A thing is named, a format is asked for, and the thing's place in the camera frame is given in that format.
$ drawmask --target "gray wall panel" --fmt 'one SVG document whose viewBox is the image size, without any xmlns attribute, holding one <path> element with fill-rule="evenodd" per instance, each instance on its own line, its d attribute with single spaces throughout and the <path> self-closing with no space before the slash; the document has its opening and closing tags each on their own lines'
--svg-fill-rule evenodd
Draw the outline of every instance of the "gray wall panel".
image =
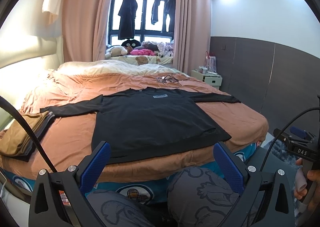
<svg viewBox="0 0 320 227">
<path fill-rule="evenodd" d="M 319 106 L 320 59 L 303 51 L 276 44 L 270 85 L 261 113 L 269 121 L 269 132 L 282 128 L 294 116 Z M 319 113 L 310 112 L 295 126 L 319 133 Z"/>
<path fill-rule="evenodd" d="M 274 50 L 275 44 L 271 42 L 236 39 L 228 93 L 257 112 L 260 112 L 266 95 Z"/>
<path fill-rule="evenodd" d="M 220 90 L 223 92 L 228 91 L 233 57 L 235 54 L 235 44 L 236 38 L 211 37 L 210 53 L 214 53 L 217 58 L 217 73 L 222 76 Z"/>
</svg>

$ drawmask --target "window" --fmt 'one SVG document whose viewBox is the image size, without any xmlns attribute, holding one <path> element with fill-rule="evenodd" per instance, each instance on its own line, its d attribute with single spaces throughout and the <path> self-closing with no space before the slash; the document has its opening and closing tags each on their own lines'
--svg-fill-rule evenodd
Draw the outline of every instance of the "window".
<svg viewBox="0 0 320 227">
<path fill-rule="evenodd" d="M 118 40 L 120 16 L 118 16 L 123 0 L 112 0 L 111 11 L 109 18 L 109 34 L 108 44 L 121 45 L 125 40 Z M 161 32 L 163 28 L 163 12 L 164 1 L 160 1 L 158 7 L 158 22 L 156 24 L 151 23 L 152 7 L 155 0 L 136 0 L 138 4 L 136 19 L 135 19 L 135 40 L 142 41 L 155 41 L 155 42 L 171 42 L 173 40 L 173 33 L 168 33 L 170 17 L 167 15 L 166 31 Z"/>
</svg>

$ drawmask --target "nightstand drawer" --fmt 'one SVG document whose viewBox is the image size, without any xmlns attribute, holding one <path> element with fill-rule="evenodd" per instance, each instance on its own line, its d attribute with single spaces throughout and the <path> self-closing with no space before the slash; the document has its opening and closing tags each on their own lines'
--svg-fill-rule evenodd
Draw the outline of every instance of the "nightstand drawer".
<svg viewBox="0 0 320 227">
<path fill-rule="evenodd" d="M 214 86 L 217 89 L 219 89 L 221 83 L 222 83 L 222 77 L 210 77 L 210 76 L 205 76 L 204 77 L 204 82 L 207 83 L 208 85 Z"/>
</svg>

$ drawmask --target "headboard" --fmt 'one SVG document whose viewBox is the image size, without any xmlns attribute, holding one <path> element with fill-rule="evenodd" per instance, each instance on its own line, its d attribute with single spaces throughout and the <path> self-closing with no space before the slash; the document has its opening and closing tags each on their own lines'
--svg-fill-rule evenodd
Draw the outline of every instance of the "headboard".
<svg viewBox="0 0 320 227">
<path fill-rule="evenodd" d="M 24 36 L 15 41 L 0 39 L 0 95 L 19 109 L 35 87 L 41 71 L 57 69 L 63 61 L 63 38 Z M 0 108 L 0 130 L 12 117 Z"/>
</svg>

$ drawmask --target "logo patch on sweatshirt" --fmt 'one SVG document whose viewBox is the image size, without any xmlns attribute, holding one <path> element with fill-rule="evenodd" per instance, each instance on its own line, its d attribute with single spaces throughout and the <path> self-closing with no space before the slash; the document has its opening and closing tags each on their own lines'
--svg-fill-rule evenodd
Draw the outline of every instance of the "logo patch on sweatshirt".
<svg viewBox="0 0 320 227">
<path fill-rule="evenodd" d="M 153 98 L 164 98 L 168 97 L 168 95 L 154 95 Z"/>
</svg>

